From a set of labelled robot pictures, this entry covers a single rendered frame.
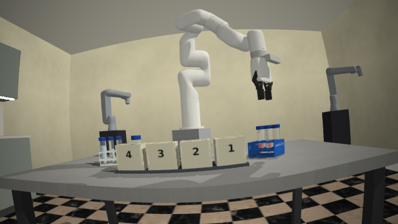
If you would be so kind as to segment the blue tube rack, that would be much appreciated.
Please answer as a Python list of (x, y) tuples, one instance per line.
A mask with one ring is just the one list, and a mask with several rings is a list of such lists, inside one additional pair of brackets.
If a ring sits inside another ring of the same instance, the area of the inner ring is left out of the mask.
[[(274, 146), (272, 148), (258, 148), (259, 143), (274, 143)], [(253, 150), (256, 149), (256, 150)], [(260, 153), (260, 152), (271, 152), (271, 153)], [(249, 142), (248, 143), (248, 156), (249, 158), (274, 158), (276, 156), (282, 155), (285, 153), (285, 148), (284, 148), (284, 139), (279, 139), (279, 140), (270, 140), (269, 141), (254, 141), (254, 142)]]

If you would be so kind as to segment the cream bucket adapter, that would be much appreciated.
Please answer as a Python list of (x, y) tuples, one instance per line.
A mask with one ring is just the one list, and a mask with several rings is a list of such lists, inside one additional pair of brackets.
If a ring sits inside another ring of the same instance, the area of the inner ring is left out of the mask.
[(148, 170), (174, 170), (180, 166), (177, 141), (145, 144)]
[(118, 170), (145, 170), (148, 168), (146, 158), (147, 143), (115, 145)]
[(216, 166), (236, 165), (247, 163), (246, 158), (246, 137), (230, 136), (214, 139), (213, 146), (216, 146), (215, 164)]
[(196, 139), (188, 141), (180, 142), (182, 169), (212, 167), (211, 140)]

